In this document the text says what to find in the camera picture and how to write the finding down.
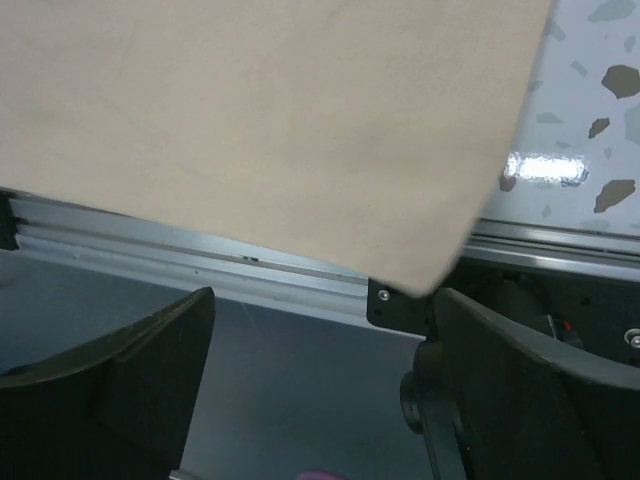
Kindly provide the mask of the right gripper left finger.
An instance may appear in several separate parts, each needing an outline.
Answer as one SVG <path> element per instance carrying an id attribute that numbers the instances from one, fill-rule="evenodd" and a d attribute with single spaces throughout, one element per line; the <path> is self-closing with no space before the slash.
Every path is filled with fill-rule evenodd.
<path id="1" fill-rule="evenodd" d="M 168 478 L 181 464 L 214 321 L 205 287 L 2 374 L 2 478 Z"/>

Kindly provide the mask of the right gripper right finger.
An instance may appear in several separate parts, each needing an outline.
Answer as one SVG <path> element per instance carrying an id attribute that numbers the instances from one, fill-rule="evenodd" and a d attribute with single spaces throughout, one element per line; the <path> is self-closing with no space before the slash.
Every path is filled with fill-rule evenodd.
<path id="1" fill-rule="evenodd" d="M 400 383 L 436 479 L 635 479 L 639 370 L 451 289 Z"/>

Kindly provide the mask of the beige surgical drape cloth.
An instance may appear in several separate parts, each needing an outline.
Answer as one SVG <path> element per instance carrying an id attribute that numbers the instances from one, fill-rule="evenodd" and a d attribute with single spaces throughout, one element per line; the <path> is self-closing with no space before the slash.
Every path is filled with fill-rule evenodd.
<path id="1" fill-rule="evenodd" d="M 1 183 L 413 294 L 507 161 L 547 1 L 5 1 Z"/>

